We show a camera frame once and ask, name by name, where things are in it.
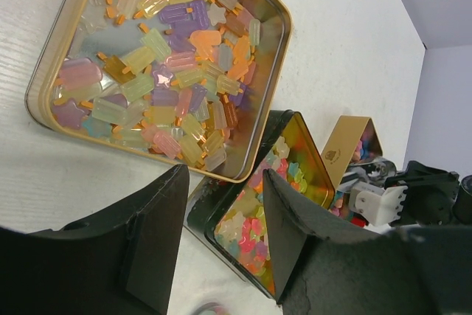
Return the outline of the gold tin popsicle candies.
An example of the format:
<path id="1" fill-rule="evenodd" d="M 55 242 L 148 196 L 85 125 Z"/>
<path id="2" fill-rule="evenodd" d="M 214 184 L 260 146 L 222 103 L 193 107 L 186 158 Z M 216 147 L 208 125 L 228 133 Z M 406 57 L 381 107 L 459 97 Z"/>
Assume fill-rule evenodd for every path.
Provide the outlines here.
<path id="1" fill-rule="evenodd" d="M 25 103 L 58 133 L 240 182 L 290 34 L 280 0 L 63 0 Z"/>

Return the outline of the gold tin neon star candies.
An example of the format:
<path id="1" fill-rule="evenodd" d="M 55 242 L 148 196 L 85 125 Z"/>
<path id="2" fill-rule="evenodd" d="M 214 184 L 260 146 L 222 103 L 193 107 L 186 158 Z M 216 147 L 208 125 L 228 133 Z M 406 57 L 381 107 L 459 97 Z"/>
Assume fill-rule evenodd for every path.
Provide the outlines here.
<path id="1" fill-rule="evenodd" d="M 272 168 L 316 204 L 335 192 L 301 113 L 269 113 L 255 166 L 237 184 L 206 177 L 191 193 L 184 226 L 232 271 L 267 297 L 275 294 L 263 207 L 263 171 Z"/>

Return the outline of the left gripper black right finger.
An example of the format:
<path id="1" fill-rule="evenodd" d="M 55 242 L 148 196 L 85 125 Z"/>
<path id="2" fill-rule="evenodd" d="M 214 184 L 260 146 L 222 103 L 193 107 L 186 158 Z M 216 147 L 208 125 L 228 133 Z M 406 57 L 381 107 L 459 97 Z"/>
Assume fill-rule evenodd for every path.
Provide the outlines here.
<path id="1" fill-rule="evenodd" d="M 471 228 L 402 227 L 384 234 L 342 220 L 273 170 L 263 203 L 284 314 L 469 314 Z"/>

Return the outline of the gold tin pastel star candies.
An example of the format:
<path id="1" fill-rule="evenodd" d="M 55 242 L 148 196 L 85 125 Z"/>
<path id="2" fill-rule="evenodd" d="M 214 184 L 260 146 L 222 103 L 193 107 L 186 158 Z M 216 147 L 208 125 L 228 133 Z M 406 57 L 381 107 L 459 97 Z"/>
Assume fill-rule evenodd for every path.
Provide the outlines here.
<path id="1" fill-rule="evenodd" d="M 382 155 L 383 150 L 371 118 L 339 117 L 322 151 L 322 160 L 335 189 L 335 197 L 328 207 L 330 212 L 346 221 L 355 221 L 358 226 L 366 225 L 360 216 L 349 209 L 349 195 L 341 190 L 341 180 L 350 164 Z"/>

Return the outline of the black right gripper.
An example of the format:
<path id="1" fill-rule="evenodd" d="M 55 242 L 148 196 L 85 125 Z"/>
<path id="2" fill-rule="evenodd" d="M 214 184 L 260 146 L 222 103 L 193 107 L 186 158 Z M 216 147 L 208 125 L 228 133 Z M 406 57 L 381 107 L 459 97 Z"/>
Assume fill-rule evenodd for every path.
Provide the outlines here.
<path id="1" fill-rule="evenodd" d="M 398 219 L 390 226 L 445 226 L 454 223 L 452 207 L 459 192 L 459 174 L 410 161 L 404 171 L 389 177 L 385 187 L 405 187 Z"/>

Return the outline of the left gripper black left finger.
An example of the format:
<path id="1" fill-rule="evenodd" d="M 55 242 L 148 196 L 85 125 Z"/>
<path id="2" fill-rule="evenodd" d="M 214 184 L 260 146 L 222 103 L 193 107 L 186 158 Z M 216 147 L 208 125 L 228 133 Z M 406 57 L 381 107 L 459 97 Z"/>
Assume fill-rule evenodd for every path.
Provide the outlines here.
<path id="1" fill-rule="evenodd" d="M 190 175 L 176 165 L 62 229 L 1 229 L 3 314 L 165 314 Z"/>

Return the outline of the shiny metal scoop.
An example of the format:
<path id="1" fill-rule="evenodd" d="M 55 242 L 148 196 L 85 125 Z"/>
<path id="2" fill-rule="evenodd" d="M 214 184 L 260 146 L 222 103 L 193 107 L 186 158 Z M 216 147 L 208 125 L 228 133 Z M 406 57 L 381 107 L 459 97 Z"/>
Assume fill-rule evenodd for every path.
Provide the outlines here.
<path id="1" fill-rule="evenodd" d="M 348 165 L 337 190 L 348 193 L 358 182 L 384 187 L 385 181 L 396 173 L 396 165 L 384 157 L 364 159 Z"/>

